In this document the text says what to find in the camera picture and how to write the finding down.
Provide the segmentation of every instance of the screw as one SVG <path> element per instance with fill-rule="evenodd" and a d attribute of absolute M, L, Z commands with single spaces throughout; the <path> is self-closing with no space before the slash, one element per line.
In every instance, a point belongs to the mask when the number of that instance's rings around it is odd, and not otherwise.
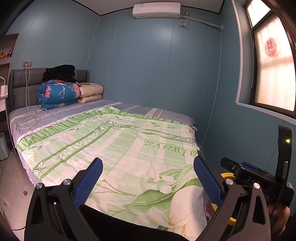
<path fill-rule="evenodd" d="M 42 186 L 43 186 L 42 183 L 37 183 L 36 188 L 37 188 L 37 189 L 40 189 L 40 188 L 42 188 Z"/>
<path fill-rule="evenodd" d="M 70 180 L 70 179 L 65 179 L 65 180 L 63 181 L 63 184 L 64 184 L 65 186 L 68 186 L 68 185 L 71 184 L 71 180 Z"/>
<path fill-rule="evenodd" d="M 233 180 L 230 179 L 230 178 L 227 178 L 227 179 L 225 180 L 225 182 L 226 182 L 228 185 L 232 185 L 232 184 L 233 184 Z"/>
<path fill-rule="evenodd" d="M 254 183 L 254 188 L 259 189 L 260 188 L 260 184 L 259 183 Z"/>

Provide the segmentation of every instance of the window frame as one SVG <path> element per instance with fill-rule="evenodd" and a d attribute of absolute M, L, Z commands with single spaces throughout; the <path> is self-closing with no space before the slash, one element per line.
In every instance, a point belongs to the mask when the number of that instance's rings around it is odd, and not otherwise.
<path fill-rule="evenodd" d="M 252 89 L 251 89 L 251 95 L 250 95 L 250 102 L 249 102 L 249 104 L 250 105 L 253 105 L 253 106 L 256 106 L 256 107 L 260 107 L 260 108 L 264 108 L 264 109 L 267 109 L 267 110 L 271 110 L 271 111 L 280 113 L 282 115 L 286 115 L 288 117 L 291 117 L 293 119 L 296 119 L 296 98 L 295 98 L 294 111 L 282 109 L 282 108 L 279 108 L 277 106 L 272 106 L 272 105 L 267 105 L 267 104 L 262 104 L 262 103 L 255 102 L 256 89 L 257 89 L 257 81 L 258 81 L 258 52 L 257 52 L 257 46 L 256 46 L 255 33 L 254 33 L 254 31 L 259 26 L 261 26 L 262 24 L 264 24 L 269 18 L 271 18 L 273 16 L 279 17 L 279 19 L 281 20 L 281 22 L 283 24 L 283 27 L 284 27 L 284 29 L 286 31 L 287 38 L 288 38 L 289 43 L 290 43 L 290 47 L 291 47 L 291 51 L 292 51 L 292 57 L 293 57 L 293 61 L 294 61 L 295 76 L 296 76 L 296 44 L 295 44 L 296 41 L 293 39 L 293 37 L 290 34 L 290 31 L 287 28 L 287 26 L 284 23 L 284 21 L 272 9 L 258 23 L 256 23 L 254 25 L 254 27 L 252 27 L 251 18 L 249 16 L 249 12 L 247 10 L 247 7 L 248 7 L 248 5 L 249 5 L 249 3 L 251 1 L 252 0 L 247 0 L 247 2 L 244 5 L 244 10 L 245 10 L 245 13 L 246 13 L 246 16 L 247 16 L 247 19 L 248 19 L 248 23 L 249 23 L 249 27 L 250 27 L 251 40 L 252 40 L 252 48 L 253 48 L 253 80 L 252 80 Z"/>

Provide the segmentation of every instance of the mattress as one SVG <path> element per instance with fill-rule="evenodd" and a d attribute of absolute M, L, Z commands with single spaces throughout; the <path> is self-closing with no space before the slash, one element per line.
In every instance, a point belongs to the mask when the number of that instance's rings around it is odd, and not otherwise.
<path fill-rule="evenodd" d="M 9 122 L 34 185 L 59 185 L 99 157 L 103 173 L 88 206 L 188 240 L 196 240 L 207 225 L 203 188 L 192 165 L 199 149 L 190 117 L 97 100 L 49 110 L 33 127 L 20 129 L 35 122 L 33 118 L 22 124 L 31 118 L 26 112 L 11 112 Z"/>

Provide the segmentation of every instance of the electrical outlet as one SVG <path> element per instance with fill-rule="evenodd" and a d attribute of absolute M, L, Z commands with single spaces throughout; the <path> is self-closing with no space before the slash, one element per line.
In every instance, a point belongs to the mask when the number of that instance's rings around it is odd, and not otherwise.
<path fill-rule="evenodd" d="M 26 64 L 27 64 L 27 67 L 29 67 L 29 66 L 32 66 L 32 61 L 24 61 L 23 63 L 22 63 L 22 67 L 25 67 L 26 66 Z"/>

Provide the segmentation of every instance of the trash can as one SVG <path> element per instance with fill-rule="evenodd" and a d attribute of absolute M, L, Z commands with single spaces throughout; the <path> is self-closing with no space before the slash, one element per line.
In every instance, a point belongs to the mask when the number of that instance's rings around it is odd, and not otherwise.
<path fill-rule="evenodd" d="M 0 160 L 5 160 L 8 158 L 9 150 L 5 139 L 4 132 L 0 133 Z"/>

